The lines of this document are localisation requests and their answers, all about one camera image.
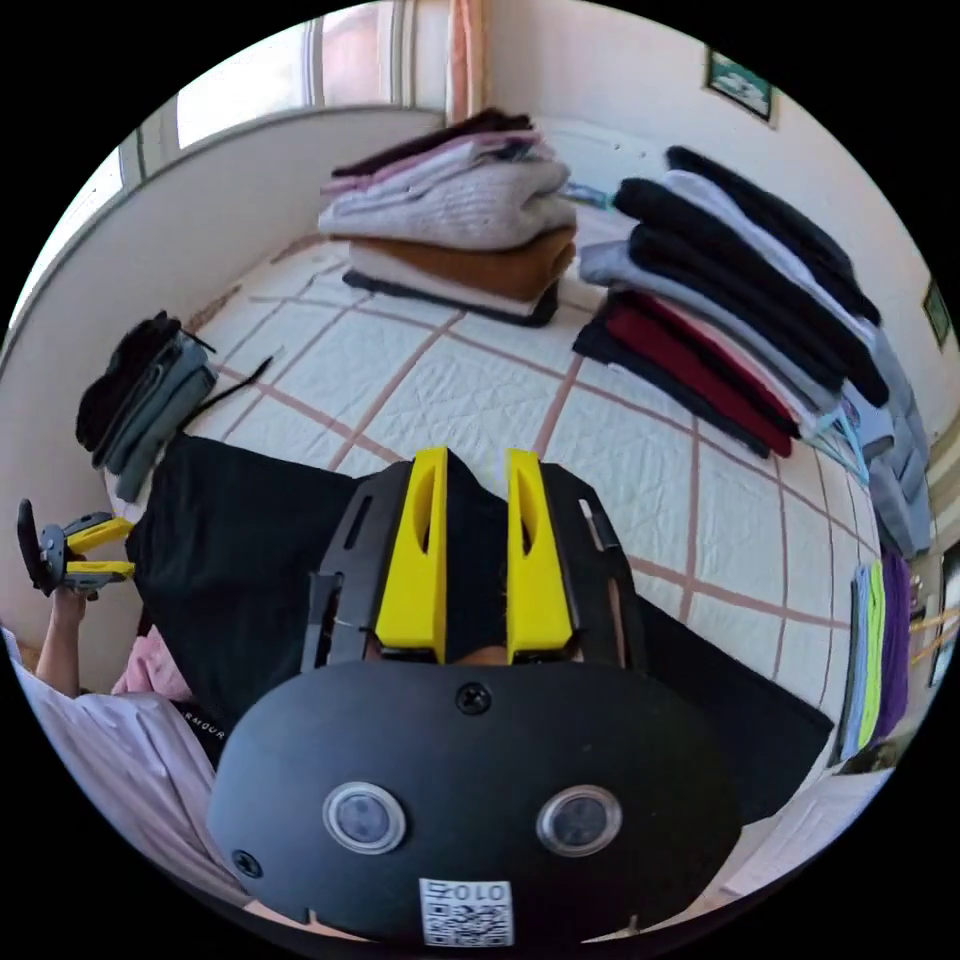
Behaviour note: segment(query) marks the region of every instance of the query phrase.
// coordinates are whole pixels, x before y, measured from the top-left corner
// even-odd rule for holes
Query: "white wall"
[[[74,424],[83,391],[121,336],[162,309],[189,317],[315,229],[320,188],[335,166],[441,122],[436,113],[386,107],[261,121],[185,155],[74,238],[28,301],[0,367],[0,523],[8,534],[0,537],[0,620],[18,639],[40,643],[49,610],[17,546],[20,499],[33,501],[39,526],[109,509]],[[109,688],[119,675],[138,613],[132,585],[114,585],[89,607],[85,686]]]
[[[581,0],[488,0],[491,99],[511,111],[684,144],[733,167],[819,223],[850,254],[917,394],[927,432],[960,410],[960,349],[937,349],[929,281],[905,227],[862,167],[780,96],[776,129],[702,87],[704,45]]]

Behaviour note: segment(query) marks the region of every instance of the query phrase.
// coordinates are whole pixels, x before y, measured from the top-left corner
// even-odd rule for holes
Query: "picture frame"
[[[703,85],[758,120],[776,126],[777,91],[773,84],[712,47],[706,48]]]
[[[937,281],[933,277],[930,278],[927,293],[923,298],[923,312],[927,315],[927,322],[930,324],[930,329],[933,330],[937,346],[942,351],[943,345],[947,342],[947,337],[950,336],[950,331],[953,329],[953,321],[950,319],[950,313],[947,310],[946,303],[944,303],[940,287],[937,286]]]

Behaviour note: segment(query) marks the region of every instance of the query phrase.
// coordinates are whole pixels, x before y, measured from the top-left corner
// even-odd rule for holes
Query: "purple folded clothing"
[[[902,557],[883,553],[886,619],[881,660],[880,713],[871,743],[893,732],[907,711],[910,668],[910,571]]]

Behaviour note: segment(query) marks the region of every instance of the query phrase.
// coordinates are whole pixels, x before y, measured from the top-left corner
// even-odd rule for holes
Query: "brown folded sweater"
[[[442,280],[526,303],[539,299],[573,262],[575,234],[574,227],[561,227],[541,233],[523,247],[490,253],[373,237],[351,237],[350,242]]]
[[[390,163],[396,163],[398,160],[405,160],[407,157],[415,157],[417,154],[426,153],[433,150],[450,140],[457,137],[464,137],[471,133],[498,133],[507,130],[532,130],[533,124],[530,117],[526,114],[510,116],[496,107],[489,107],[481,110],[480,113],[467,117],[459,123],[454,123],[442,130],[436,130],[433,133],[424,134],[414,140],[407,140],[404,143],[398,143],[395,147],[390,147],[382,153],[367,157],[366,160],[360,160],[349,167],[337,167],[333,171],[334,177],[366,177],[376,173],[382,167]]]

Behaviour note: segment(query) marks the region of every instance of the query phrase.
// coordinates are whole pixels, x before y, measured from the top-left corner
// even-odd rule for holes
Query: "red folded clothing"
[[[775,426],[756,406],[707,364],[697,351],[653,315],[642,302],[616,298],[609,304],[606,327],[610,335],[634,353],[657,364],[695,390],[714,409],[766,443],[781,457],[789,457],[793,444],[785,430]]]

